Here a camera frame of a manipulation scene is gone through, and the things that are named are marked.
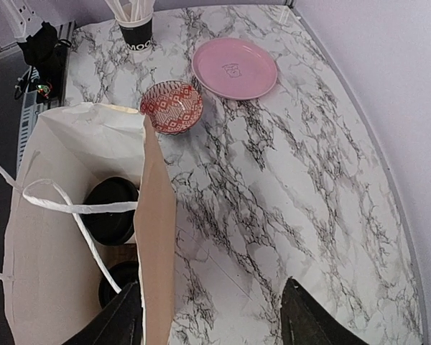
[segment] paper bag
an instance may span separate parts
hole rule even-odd
[[[74,204],[102,180],[140,185],[134,219],[146,345],[165,345],[174,314],[175,195],[148,118],[100,104],[40,115],[17,188],[47,178]],[[39,198],[63,203],[47,185]],[[109,248],[97,246],[102,258]],[[5,233],[5,314],[17,345],[61,344],[101,311],[96,265],[73,217],[32,205],[14,190]]]

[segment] bowl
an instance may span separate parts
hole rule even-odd
[[[141,100],[141,112],[150,117],[157,132],[178,134],[201,118],[203,100],[190,84],[165,81],[147,90]]]

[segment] wall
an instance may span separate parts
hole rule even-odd
[[[299,0],[381,145],[412,233],[431,344],[431,0]]]
[[[113,18],[104,0],[27,0],[38,15],[53,25],[75,20],[79,26],[102,22]],[[186,6],[209,6],[214,4],[283,4],[283,0],[156,0],[155,10],[176,9]],[[0,46],[6,47],[14,42],[0,7]]]

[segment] plate rim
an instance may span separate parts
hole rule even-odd
[[[195,56],[198,53],[198,51],[200,49],[202,49],[205,45],[208,45],[214,41],[221,41],[221,40],[233,40],[233,41],[241,41],[244,43],[249,43],[250,45],[255,45],[258,49],[260,49],[262,52],[264,52],[267,55],[267,57],[273,62],[273,66],[274,66],[274,82],[270,85],[270,87],[268,87],[268,89],[266,89],[262,93],[258,93],[255,96],[249,96],[249,97],[233,97],[233,96],[229,96],[226,93],[218,92],[218,91],[214,90],[213,88],[209,87],[208,84],[205,83],[204,80],[202,78],[200,78],[198,76],[198,74],[196,73],[197,68],[195,67],[195,64],[196,64]],[[207,88],[209,91],[213,92],[217,96],[221,96],[221,97],[224,97],[227,99],[233,99],[235,101],[248,101],[251,99],[257,99],[257,98],[260,98],[262,96],[265,96],[268,92],[270,92],[273,89],[273,87],[277,84],[277,81],[278,81],[278,67],[277,67],[276,62],[274,61],[273,57],[264,48],[260,47],[256,43],[254,43],[252,41],[248,41],[248,40],[243,40],[241,38],[236,38],[236,37],[217,37],[217,38],[213,38],[211,40],[208,40],[208,41],[202,43],[198,48],[196,48],[195,52],[193,53],[191,65],[192,65],[193,75],[198,79],[198,81],[205,88]]]

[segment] black and white cup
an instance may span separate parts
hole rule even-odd
[[[146,52],[152,48],[152,17],[153,12],[135,22],[124,22],[116,18],[128,49],[133,52]]]

